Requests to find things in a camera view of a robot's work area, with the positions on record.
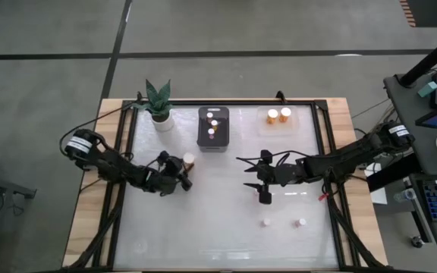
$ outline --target black stripe on floor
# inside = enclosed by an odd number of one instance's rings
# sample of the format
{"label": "black stripe on floor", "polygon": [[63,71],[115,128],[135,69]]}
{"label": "black stripe on floor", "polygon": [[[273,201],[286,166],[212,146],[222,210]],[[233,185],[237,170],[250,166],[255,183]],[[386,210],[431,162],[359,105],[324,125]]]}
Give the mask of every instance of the black stripe on floor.
{"label": "black stripe on floor", "polygon": [[253,57],[310,57],[339,55],[426,55],[432,49],[360,49],[360,50],[279,50],[279,51],[225,51],[225,52],[129,52],[129,53],[82,53],[82,54],[22,54],[0,55],[0,61],[13,60],[72,60],[113,59],[115,69],[118,59],[162,59],[162,58],[253,58]]}
{"label": "black stripe on floor", "polygon": [[111,61],[105,75],[104,86],[100,99],[107,99],[111,92],[112,79],[114,78],[115,67],[118,64],[118,56],[121,51],[122,40],[124,38],[124,32],[126,31],[127,19],[129,18],[130,7],[133,0],[126,0],[124,3],[124,10],[121,15],[121,22],[119,23],[118,35],[115,37],[114,48],[112,49]]}

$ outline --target wooden table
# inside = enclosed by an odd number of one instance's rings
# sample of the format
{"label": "wooden table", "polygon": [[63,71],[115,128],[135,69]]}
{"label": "wooden table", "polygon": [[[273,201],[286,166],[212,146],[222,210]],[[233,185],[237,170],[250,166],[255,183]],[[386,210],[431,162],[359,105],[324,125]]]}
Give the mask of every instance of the wooden table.
{"label": "wooden table", "polygon": [[[352,124],[350,111],[347,100],[345,98],[326,98],[329,107],[330,120],[332,124],[335,144],[337,149],[346,146],[356,140],[354,126]],[[99,116],[102,116],[116,108],[121,107],[123,99],[104,99],[102,101]],[[98,120],[96,124],[96,132],[102,134],[107,143],[114,143],[116,138],[116,130],[118,128],[119,111]],[[322,128],[323,142],[325,144],[325,152],[329,152],[328,140],[326,139],[325,124],[320,118],[320,127]],[[129,131],[130,117],[127,118],[124,124],[124,133],[122,137],[122,147],[124,150],[127,141],[127,133]],[[357,176],[363,177],[363,173],[358,171]],[[97,179],[97,174],[94,171],[85,173],[83,177],[82,187],[92,183]],[[387,265],[382,238],[377,224],[376,214],[373,209],[372,200],[367,183],[358,179],[350,179],[345,184],[345,192],[347,195],[348,206],[350,209],[351,220],[354,230],[363,241],[367,249],[384,265]],[[63,266],[73,263],[80,254],[86,249],[90,241],[93,239],[99,227],[99,219],[102,210],[102,202],[105,194],[105,182],[99,182],[83,191],[77,200],[77,206],[74,214],[74,220],[71,226],[70,236],[68,238],[67,249],[65,251]],[[344,248],[344,254],[347,265],[351,265],[351,256],[349,246],[343,230],[341,231],[341,241]],[[107,257],[107,244],[110,237],[110,231],[107,234],[104,242],[104,250],[102,251],[102,262],[105,263]]]}

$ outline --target gray floor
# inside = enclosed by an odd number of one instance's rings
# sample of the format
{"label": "gray floor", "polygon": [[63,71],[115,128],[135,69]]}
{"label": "gray floor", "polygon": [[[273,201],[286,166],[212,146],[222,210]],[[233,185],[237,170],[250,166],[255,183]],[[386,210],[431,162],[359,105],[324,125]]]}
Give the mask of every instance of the gray floor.
{"label": "gray floor", "polygon": [[[0,0],[0,54],[111,52],[124,0]],[[437,29],[411,28],[396,0],[140,0],[122,52],[430,49]],[[351,114],[386,98],[382,78],[422,56],[120,60],[111,98],[171,79],[172,96],[347,97]],[[108,60],[0,61],[0,176],[39,189],[0,232],[0,272],[58,268],[82,173],[58,138],[95,117]],[[354,119],[368,130],[385,103]],[[409,215],[379,215],[389,264],[437,272],[435,245],[413,249]]]}

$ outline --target black desk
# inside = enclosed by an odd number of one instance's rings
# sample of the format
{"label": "black desk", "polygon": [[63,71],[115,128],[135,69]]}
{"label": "black desk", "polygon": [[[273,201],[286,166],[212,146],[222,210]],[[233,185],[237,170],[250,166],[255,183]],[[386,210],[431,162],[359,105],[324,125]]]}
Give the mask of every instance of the black desk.
{"label": "black desk", "polygon": [[399,85],[395,77],[388,77],[384,79],[384,85],[402,124],[416,138],[413,149],[421,168],[425,174],[437,175],[437,129],[415,125],[416,119],[432,111],[429,98],[417,95],[417,91],[430,81],[430,76],[422,76],[417,80],[416,86],[406,89]]}
{"label": "black desk", "polygon": [[[417,80],[412,88],[406,89],[398,83],[396,77],[388,77],[384,79],[387,94],[392,100],[395,110],[401,119],[401,123],[404,124],[407,130],[409,130],[409,132],[416,138],[416,141],[413,143],[415,155],[412,155],[410,158],[405,158],[406,160],[400,160],[393,164],[392,167],[386,168],[384,174],[380,174],[382,172],[379,172],[377,180],[379,180],[379,178],[389,177],[389,175],[395,179],[400,179],[403,176],[405,177],[404,169],[409,169],[409,171],[412,172],[418,171],[425,174],[421,177],[425,180],[437,179],[437,148],[435,144],[437,129],[415,125],[416,119],[430,113],[432,110],[429,107],[429,98],[421,98],[417,95],[417,91],[423,88],[429,81],[431,81],[430,76],[422,76]],[[422,181],[419,178],[416,179],[416,182],[412,182],[418,196],[421,196],[418,186]],[[426,208],[426,201],[422,200],[420,205],[423,207],[424,216],[428,221],[429,229],[437,243],[437,222],[432,222],[430,220],[429,212]]]}

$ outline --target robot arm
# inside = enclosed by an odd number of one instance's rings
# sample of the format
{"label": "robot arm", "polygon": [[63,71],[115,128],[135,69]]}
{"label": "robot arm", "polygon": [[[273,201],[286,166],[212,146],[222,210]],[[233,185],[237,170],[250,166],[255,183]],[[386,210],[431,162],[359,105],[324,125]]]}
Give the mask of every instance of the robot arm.
{"label": "robot arm", "polygon": [[147,166],[136,166],[110,147],[102,135],[91,130],[75,131],[64,151],[70,160],[75,161],[77,167],[84,171],[95,167],[99,177],[111,183],[127,181],[131,186],[145,192],[160,192],[161,196],[173,193],[178,183],[181,183],[184,190],[189,190],[192,186],[183,168],[182,159],[163,151],[153,161],[165,166],[162,171],[150,168],[152,162]]}
{"label": "robot arm", "polygon": [[[351,143],[341,149],[335,150],[328,155],[304,155],[301,152],[286,151],[272,154],[267,150],[261,151],[259,158],[237,158],[253,165],[246,172],[257,172],[257,178],[263,184],[249,184],[259,192],[259,202],[271,204],[272,195],[269,185],[311,183],[326,179],[329,183],[345,181],[350,174],[355,172],[358,165],[371,162],[377,155],[387,153],[399,153],[408,150],[414,141],[403,125],[395,122],[380,124],[371,133],[362,139]],[[296,160],[296,164],[284,163],[290,153],[304,155],[304,158]],[[276,167],[272,167],[272,157],[285,154],[278,161]],[[250,160],[259,159],[257,164]]]}

